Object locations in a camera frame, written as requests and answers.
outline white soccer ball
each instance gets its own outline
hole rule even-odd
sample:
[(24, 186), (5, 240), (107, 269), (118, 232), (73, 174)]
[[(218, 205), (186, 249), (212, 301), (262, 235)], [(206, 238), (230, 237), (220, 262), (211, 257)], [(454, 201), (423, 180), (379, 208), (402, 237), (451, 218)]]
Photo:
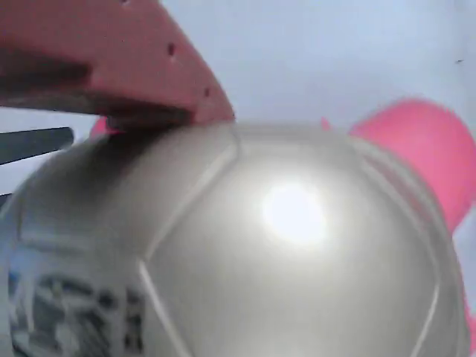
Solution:
[(433, 196), (346, 135), (218, 125), (89, 141), (24, 183), (0, 234), (15, 356), (469, 355)]

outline white wall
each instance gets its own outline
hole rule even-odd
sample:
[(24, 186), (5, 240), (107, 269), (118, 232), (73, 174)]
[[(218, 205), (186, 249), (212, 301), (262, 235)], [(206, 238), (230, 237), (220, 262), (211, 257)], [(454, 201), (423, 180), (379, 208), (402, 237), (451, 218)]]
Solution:
[(348, 125), (405, 95), (468, 118), (450, 0), (163, 0), (240, 121)]

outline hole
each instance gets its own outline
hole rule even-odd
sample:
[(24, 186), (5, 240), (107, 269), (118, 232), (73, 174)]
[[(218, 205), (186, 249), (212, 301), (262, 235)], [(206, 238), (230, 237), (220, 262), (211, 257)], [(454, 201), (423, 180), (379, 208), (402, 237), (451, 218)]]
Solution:
[(174, 57), (176, 55), (176, 46), (173, 43), (167, 45), (167, 54), (169, 57)]

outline pink toy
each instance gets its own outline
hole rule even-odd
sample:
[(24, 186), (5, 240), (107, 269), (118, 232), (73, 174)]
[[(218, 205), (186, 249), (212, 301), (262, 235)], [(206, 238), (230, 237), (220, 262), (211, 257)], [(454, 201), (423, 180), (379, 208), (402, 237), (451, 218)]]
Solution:
[[(403, 100), (358, 123), (353, 135), (394, 152), (434, 191), (450, 232), (476, 198), (476, 145), (455, 113), (425, 100)], [(470, 317), (472, 352), (476, 317)]]

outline red plastic object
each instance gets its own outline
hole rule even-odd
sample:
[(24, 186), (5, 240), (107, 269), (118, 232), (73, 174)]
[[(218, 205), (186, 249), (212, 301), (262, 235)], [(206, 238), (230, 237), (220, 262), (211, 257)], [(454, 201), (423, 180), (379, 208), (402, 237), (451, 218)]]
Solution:
[[(357, 124), (353, 135), (397, 154), (434, 191), (450, 232), (476, 198), (476, 144), (455, 113), (424, 100), (405, 100)], [(466, 319), (476, 351), (476, 317)]]
[(0, 105), (114, 126), (233, 120), (224, 91), (156, 0), (5, 0)]

